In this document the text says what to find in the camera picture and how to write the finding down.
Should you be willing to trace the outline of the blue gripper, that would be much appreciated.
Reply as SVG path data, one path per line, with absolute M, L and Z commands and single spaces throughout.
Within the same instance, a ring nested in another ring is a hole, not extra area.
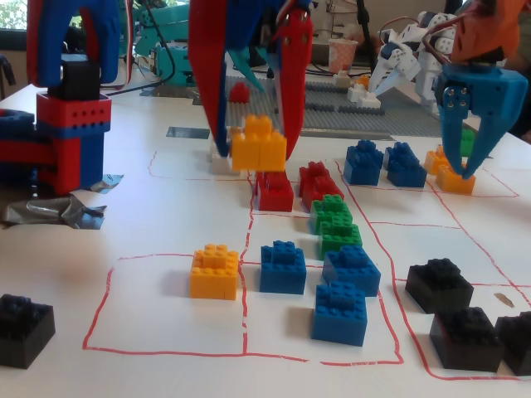
M 434 85 L 440 111 L 444 153 L 453 171 L 470 179 L 491 151 L 514 126 L 529 83 L 513 70 L 497 66 L 446 64 Z M 474 147 L 464 166 L 461 156 L 463 122 L 480 118 Z

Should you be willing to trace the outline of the red and blue gripper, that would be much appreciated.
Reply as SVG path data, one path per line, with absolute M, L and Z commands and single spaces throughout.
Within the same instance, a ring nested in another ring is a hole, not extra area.
M 229 154 L 225 51 L 268 47 L 276 39 L 275 87 L 280 129 L 289 157 L 304 124 L 306 68 L 313 40 L 308 3 L 191 1 L 188 38 L 188 55 L 202 106 L 217 151 L 224 158 Z

